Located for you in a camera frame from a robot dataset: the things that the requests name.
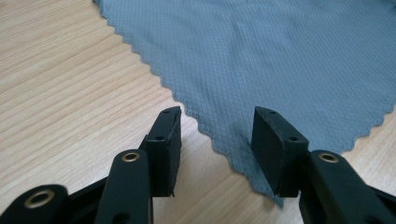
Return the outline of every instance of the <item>gray fabric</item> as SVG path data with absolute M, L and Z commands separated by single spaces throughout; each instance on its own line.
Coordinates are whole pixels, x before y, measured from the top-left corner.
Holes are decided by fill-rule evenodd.
M 214 149 L 272 197 L 250 151 L 255 105 L 281 113 L 310 140 L 310 149 L 340 153 L 381 124 L 396 103 L 395 1 L 98 4 L 198 119 Z

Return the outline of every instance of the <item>clamp hole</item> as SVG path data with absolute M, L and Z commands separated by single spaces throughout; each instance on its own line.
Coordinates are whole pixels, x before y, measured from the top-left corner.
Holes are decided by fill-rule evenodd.
M 337 163 L 339 162 L 338 158 L 330 153 L 320 153 L 319 158 L 323 161 L 330 162 L 330 163 Z
M 137 161 L 137 159 L 139 159 L 139 157 L 140 157 L 140 155 L 138 153 L 130 152 L 130 153 L 127 153 L 127 154 L 123 155 L 122 156 L 122 160 L 123 161 L 127 161 L 127 162 L 129 162 L 129 161 Z
M 41 207 L 45 205 L 46 203 L 49 203 L 53 197 L 55 196 L 55 192 L 53 192 L 50 189 L 43 189 L 40 190 L 39 192 L 33 194 L 30 196 L 25 202 L 24 206 L 26 208 L 34 209 L 37 207 Z

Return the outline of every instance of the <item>wooden table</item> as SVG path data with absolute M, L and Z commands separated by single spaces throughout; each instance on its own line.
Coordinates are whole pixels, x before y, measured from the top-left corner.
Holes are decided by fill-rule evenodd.
M 91 1 L 0 0 L 0 212 L 44 184 L 75 192 L 137 148 L 172 92 L 106 26 Z M 254 193 L 182 116 L 176 198 L 154 200 L 156 223 L 301 223 Z M 364 180 L 396 194 L 396 113 L 344 155 Z

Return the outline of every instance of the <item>black rubber jaw pad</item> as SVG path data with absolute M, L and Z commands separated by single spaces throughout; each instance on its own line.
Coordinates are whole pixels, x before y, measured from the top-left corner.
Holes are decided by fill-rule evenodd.
M 295 163 L 308 153 L 308 140 L 274 110 L 256 107 L 251 149 L 280 197 L 297 197 Z
M 148 153 L 153 197 L 174 194 L 180 164 L 180 116 L 179 106 L 163 110 L 140 146 Z

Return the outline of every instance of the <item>black clamp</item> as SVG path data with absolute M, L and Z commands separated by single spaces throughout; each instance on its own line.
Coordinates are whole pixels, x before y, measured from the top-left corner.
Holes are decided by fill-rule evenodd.
M 396 198 L 367 186 L 340 155 L 308 140 L 274 110 L 256 107 L 251 149 L 274 194 L 297 197 L 304 223 L 396 223 Z
M 180 163 L 181 110 L 165 109 L 139 149 L 118 154 L 107 178 L 68 195 L 60 185 L 23 193 L 0 223 L 153 223 L 152 197 L 174 195 Z

